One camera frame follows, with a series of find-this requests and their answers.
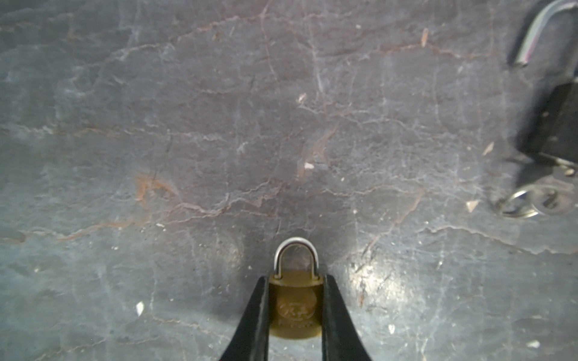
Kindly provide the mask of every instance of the key ring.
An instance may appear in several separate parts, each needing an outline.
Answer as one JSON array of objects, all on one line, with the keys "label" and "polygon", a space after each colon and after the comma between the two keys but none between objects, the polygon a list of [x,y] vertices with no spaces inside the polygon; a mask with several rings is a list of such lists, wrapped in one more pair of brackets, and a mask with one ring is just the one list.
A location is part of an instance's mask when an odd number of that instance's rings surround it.
[{"label": "key ring", "polygon": [[519,211],[514,211],[514,212],[504,211],[504,208],[508,204],[510,204],[512,201],[514,201],[515,199],[517,199],[519,197],[522,197],[523,195],[525,195],[525,194],[527,194],[527,193],[529,193],[529,192],[531,192],[537,188],[538,188],[538,186],[536,184],[528,184],[528,185],[524,185],[524,186],[518,188],[515,192],[510,194],[508,197],[503,198],[502,200],[500,200],[496,204],[496,212],[501,217],[512,218],[512,219],[530,218],[530,217],[533,217],[533,216],[539,214],[537,209],[534,208],[531,205],[531,203],[530,203],[530,207],[528,207],[525,211],[524,210],[519,210]]}]

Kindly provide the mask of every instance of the open shackle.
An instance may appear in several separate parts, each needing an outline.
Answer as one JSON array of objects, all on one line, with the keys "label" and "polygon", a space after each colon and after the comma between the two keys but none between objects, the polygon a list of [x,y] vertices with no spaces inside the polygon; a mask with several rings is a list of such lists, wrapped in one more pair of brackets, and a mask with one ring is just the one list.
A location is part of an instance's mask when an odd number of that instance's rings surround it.
[{"label": "open shackle", "polygon": [[577,8],[578,0],[555,0],[542,9],[532,20],[532,23],[524,36],[524,40],[520,44],[516,57],[514,58],[513,65],[518,67],[528,65],[530,56],[540,39],[540,35],[553,15],[562,11]]}]

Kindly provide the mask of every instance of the black padlock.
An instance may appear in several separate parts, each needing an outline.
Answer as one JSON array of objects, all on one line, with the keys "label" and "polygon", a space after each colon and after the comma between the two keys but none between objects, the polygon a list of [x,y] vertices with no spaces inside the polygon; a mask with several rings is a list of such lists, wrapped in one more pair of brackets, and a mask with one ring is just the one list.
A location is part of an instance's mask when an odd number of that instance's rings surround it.
[{"label": "black padlock", "polygon": [[[546,5],[531,22],[520,43],[514,66],[526,66],[552,16],[578,8],[578,0],[555,0]],[[521,151],[537,163],[552,167],[552,173],[523,184],[496,204],[505,218],[527,218],[537,214],[560,215],[578,207],[578,193],[573,180],[578,174],[578,49],[569,59],[565,81],[550,94],[531,133],[521,144]],[[512,210],[512,205],[524,202]]]},{"label": "black padlock", "polygon": [[522,150],[534,158],[578,167],[578,84],[554,88]]},{"label": "black padlock", "polygon": [[[514,66],[528,65],[542,30],[553,15],[578,8],[578,0],[555,0],[545,6],[530,24],[514,59]],[[532,132],[524,140],[521,151],[538,162],[550,165],[578,167],[578,84],[576,84],[576,62],[578,51],[572,54],[565,81],[556,86],[542,111]]]}]

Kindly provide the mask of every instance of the metal ring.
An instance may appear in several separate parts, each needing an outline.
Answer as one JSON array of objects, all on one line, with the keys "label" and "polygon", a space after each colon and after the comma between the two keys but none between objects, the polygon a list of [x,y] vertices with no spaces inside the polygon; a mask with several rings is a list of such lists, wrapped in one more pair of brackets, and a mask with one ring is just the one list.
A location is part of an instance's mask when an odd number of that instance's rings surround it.
[{"label": "metal ring", "polygon": [[500,202],[498,202],[498,204],[496,204],[496,212],[498,213],[498,215],[504,218],[516,218],[516,219],[529,218],[539,214],[539,212],[534,207],[530,207],[527,210],[521,212],[512,212],[512,213],[504,212],[504,207],[508,205],[512,200],[522,197],[526,193],[531,192],[536,188],[537,187],[535,184],[528,184],[518,188],[515,192],[513,192],[508,197],[502,199]]},{"label": "metal ring", "polygon": [[286,239],[277,248],[273,259],[274,278],[277,280],[281,279],[281,261],[283,259],[283,253],[286,249],[294,245],[301,245],[309,250],[309,253],[311,254],[311,278],[314,280],[319,279],[319,256],[317,256],[317,250],[310,241],[301,237],[291,237]]}]

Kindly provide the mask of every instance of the engraved logo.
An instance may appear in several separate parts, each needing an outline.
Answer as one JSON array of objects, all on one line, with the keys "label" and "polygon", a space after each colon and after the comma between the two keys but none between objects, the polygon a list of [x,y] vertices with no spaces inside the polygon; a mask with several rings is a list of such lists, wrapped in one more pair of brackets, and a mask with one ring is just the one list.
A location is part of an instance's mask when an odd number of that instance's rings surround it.
[{"label": "engraved logo", "polygon": [[291,321],[303,321],[311,318],[315,313],[314,308],[298,302],[283,303],[278,306],[279,314]]}]

